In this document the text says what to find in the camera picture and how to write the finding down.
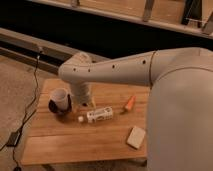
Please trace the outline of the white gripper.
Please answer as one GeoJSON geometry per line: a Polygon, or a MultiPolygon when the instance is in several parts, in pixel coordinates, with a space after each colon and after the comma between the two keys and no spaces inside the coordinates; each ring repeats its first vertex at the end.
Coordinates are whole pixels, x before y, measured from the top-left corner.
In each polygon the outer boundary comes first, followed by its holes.
{"type": "Polygon", "coordinates": [[[71,97],[79,105],[88,106],[91,102],[91,86],[89,83],[71,84],[71,97]]]}

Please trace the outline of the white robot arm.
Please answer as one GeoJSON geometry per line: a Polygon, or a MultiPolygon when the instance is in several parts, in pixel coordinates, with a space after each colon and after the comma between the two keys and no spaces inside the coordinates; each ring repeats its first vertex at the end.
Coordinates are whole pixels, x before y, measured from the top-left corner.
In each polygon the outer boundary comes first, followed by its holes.
{"type": "Polygon", "coordinates": [[[213,171],[213,51],[200,47],[155,50],[90,63],[83,52],[58,69],[73,94],[90,82],[149,86],[148,171],[213,171]]]}

